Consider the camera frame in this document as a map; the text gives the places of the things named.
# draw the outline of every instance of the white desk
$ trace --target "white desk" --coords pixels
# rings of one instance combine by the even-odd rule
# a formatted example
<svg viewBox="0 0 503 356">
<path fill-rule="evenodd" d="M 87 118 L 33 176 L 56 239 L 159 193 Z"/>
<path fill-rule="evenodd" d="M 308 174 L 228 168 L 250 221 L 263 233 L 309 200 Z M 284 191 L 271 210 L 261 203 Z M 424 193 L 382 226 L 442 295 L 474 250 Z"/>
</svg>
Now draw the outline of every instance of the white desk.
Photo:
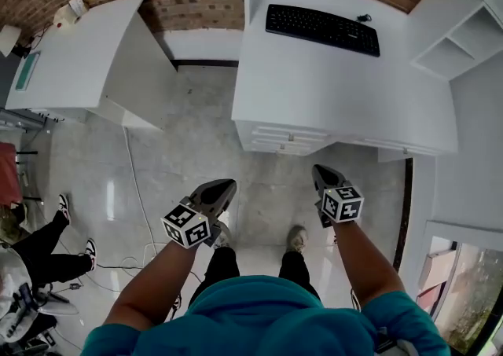
<svg viewBox="0 0 503 356">
<path fill-rule="evenodd" d="M 381 56 L 267 33 L 269 4 L 349 19 L 369 13 Z M 450 85 L 409 64 L 406 14 L 376 0 L 252 0 L 251 8 L 232 116 L 245 149 L 307 155 L 345 141 L 431 155 L 457 151 Z"/>
<path fill-rule="evenodd" d="M 15 85 L 7 109 L 44 109 L 81 119 L 86 110 L 129 127 L 162 128 L 176 70 L 137 10 L 143 0 L 92 8 L 69 29 L 51 26 L 26 91 Z"/>
</svg>

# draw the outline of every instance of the green notebook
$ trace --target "green notebook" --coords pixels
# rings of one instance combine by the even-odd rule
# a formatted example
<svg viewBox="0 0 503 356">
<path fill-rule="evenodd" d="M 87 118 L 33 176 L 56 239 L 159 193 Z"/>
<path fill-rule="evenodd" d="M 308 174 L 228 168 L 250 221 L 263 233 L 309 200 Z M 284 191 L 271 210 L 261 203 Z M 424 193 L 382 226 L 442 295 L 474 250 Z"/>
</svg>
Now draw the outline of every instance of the green notebook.
<svg viewBox="0 0 503 356">
<path fill-rule="evenodd" d="M 40 52 L 28 54 L 26 60 L 23 64 L 23 69 L 17 79 L 16 90 L 26 90 L 28 83 L 30 82 L 31 74 L 33 74 L 33 69 L 37 64 L 37 60 L 40 57 Z"/>
</svg>

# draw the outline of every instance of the black keyboard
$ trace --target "black keyboard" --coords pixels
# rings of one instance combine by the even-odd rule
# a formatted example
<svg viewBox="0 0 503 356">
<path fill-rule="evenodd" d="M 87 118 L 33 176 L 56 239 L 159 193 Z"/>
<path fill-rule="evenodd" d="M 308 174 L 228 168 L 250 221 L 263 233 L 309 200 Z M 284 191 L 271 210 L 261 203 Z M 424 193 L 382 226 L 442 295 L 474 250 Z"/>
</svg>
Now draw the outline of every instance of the black keyboard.
<svg viewBox="0 0 503 356">
<path fill-rule="evenodd" d="M 314 9 L 270 4 L 266 31 L 379 57 L 375 29 Z"/>
</svg>

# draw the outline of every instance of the gray tile floor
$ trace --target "gray tile floor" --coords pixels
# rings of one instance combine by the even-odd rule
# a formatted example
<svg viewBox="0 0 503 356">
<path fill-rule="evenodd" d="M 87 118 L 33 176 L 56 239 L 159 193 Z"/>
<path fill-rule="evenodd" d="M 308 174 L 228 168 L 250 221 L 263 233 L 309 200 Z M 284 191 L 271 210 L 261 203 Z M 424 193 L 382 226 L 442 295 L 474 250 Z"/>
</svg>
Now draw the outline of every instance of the gray tile floor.
<svg viewBox="0 0 503 356">
<path fill-rule="evenodd" d="M 164 132 L 129 130 L 138 188 L 156 243 L 166 243 L 160 225 L 165 215 L 199 184 L 214 178 L 234 178 L 238 192 L 229 209 L 229 224 L 237 238 L 242 274 L 277 274 L 285 236 L 291 225 L 302 224 L 310 240 L 306 251 L 313 286 L 326 306 L 351 306 L 349 282 L 333 234 L 322 229 L 310 169 L 321 163 L 333 167 L 359 185 L 365 194 L 362 228 L 392 260 L 402 214 L 405 164 L 377 163 L 373 148 L 334 144 L 305 157 L 244 152 L 230 119 L 237 70 L 180 67 L 173 101 L 166 108 Z M 122 127 L 97 116 L 86 124 L 49 125 L 30 145 L 40 151 L 29 163 L 32 193 L 44 199 L 42 212 L 52 218 L 59 192 L 71 196 L 74 222 L 61 241 L 70 252 L 80 252 L 87 237 L 97 242 L 102 265 L 133 265 L 152 256 L 149 232 L 141 213 L 130 169 Z M 23 142 L 32 134 L 26 134 Z M 7 140 L 0 133 L 0 140 Z M 31 207 L 34 227 L 45 221 Z M 194 271 L 202 277 L 212 250 L 200 249 Z M 90 274 L 101 286 L 120 290 L 130 279 L 122 270 Z M 59 329 L 82 346 L 87 333 L 102 323 L 116 293 L 87 277 L 85 288 L 68 293 L 79 317 L 62 317 Z M 190 278 L 182 296 L 188 299 L 197 281 Z M 183 302 L 180 315 L 186 308 Z M 61 343 L 65 354 L 76 349 Z"/>
</svg>

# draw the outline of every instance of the red chair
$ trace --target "red chair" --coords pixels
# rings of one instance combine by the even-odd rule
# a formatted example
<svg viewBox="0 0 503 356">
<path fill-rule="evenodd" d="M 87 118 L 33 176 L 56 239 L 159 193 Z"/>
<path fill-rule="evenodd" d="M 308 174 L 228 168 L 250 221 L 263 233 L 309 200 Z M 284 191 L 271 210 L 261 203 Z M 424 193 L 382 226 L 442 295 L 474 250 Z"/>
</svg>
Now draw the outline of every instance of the red chair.
<svg viewBox="0 0 503 356">
<path fill-rule="evenodd" d="M 36 155 L 37 151 L 16 152 L 12 144 L 0 142 L 0 204 L 10 207 L 12 202 L 20 203 L 22 199 L 38 200 L 38 197 L 23 197 L 17 177 L 17 155 Z"/>
</svg>

